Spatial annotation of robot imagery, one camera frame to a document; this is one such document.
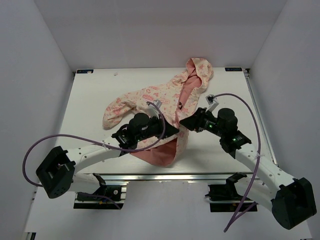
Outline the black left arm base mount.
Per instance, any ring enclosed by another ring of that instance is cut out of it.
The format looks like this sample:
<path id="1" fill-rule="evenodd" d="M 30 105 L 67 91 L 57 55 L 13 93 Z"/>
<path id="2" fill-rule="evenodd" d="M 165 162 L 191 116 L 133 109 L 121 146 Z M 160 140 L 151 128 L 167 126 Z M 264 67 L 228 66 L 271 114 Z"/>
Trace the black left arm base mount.
<path id="1" fill-rule="evenodd" d="M 84 210 L 121 210 L 126 199 L 124 183 L 107 183 L 99 174 L 93 174 L 98 180 L 99 188 L 93 193 L 76 194 L 74 209 Z"/>

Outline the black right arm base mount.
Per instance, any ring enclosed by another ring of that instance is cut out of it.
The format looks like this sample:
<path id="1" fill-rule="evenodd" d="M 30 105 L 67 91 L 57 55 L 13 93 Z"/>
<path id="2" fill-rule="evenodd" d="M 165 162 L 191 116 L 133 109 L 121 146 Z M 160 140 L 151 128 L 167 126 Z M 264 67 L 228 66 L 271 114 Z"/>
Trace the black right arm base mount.
<path id="1" fill-rule="evenodd" d="M 240 204 L 243 194 L 236 190 L 241 179 L 247 180 L 245 173 L 216 175 L 207 181 L 208 193 L 204 196 L 209 202 L 211 213 L 234 213 Z"/>

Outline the pink cream printed hooded jacket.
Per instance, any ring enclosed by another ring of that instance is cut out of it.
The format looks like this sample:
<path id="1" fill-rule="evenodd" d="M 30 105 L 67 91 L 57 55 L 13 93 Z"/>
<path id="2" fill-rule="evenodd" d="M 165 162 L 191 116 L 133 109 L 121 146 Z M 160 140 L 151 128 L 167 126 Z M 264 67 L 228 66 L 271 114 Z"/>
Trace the pink cream printed hooded jacket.
<path id="1" fill-rule="evenodd" d="M 214 75 L 212 65 L 204 58 L 190 58 L 186 69 L 169 82 L 127 92 L 117 97 L 105 109 L 102 126 L 111 129 L 128 111 L 146 113 L 147 102 L 161 101 L 160 110 L 165 120 L 179 132 L 160 140 L 155 146 L 134 152 L 133 156 L 158 167 L 167 167 L 186 149 L 189 130 L 179 122 L 197 109 L 200 96 L 206 91 Z"/>

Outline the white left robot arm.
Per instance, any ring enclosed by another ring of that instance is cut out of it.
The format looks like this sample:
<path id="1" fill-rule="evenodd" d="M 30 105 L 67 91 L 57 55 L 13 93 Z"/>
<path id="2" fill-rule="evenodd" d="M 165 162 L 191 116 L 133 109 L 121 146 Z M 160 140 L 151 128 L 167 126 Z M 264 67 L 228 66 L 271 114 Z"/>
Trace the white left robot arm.
<path id="1" fill-rule="evenodd" d="M 163 117 L 137 113 L 129 123 L 101 142 L 70 150 L 54 147 L 36 169 L 36 175 L 50 199 L 66 192 L 78 192 L 99 200 L 105 196 L 106 182 L 97 173 L 81 173 L 81 170 L 136 152 L 138 143 L 143 140 L 152 137 L 162 140 L 178 132 Z"/>

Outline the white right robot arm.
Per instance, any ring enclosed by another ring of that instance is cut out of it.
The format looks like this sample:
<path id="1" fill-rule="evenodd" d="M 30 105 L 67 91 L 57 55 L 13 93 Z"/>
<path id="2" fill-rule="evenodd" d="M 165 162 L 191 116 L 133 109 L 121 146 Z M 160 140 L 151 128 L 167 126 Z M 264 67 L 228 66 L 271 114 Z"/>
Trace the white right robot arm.
<path id="1" fill-rule="evenodd" d="M 222 108 L 214 117 L 206 108 L 198 108 L 179 123 L 190 131 L 208 131 L 218 136 L 222 149 L 249 168 L 255 178 L 251 181 L 244 173 L 233 174 L 222 188 L 209 191 L 207 196 L 212 201 L 249 198 L 268 209 L 287 230 L 317 213 L 312 184 L 304 177 L 293 177 L 261 156 L 251 140 L 238 130 L 233 110 Z"/>

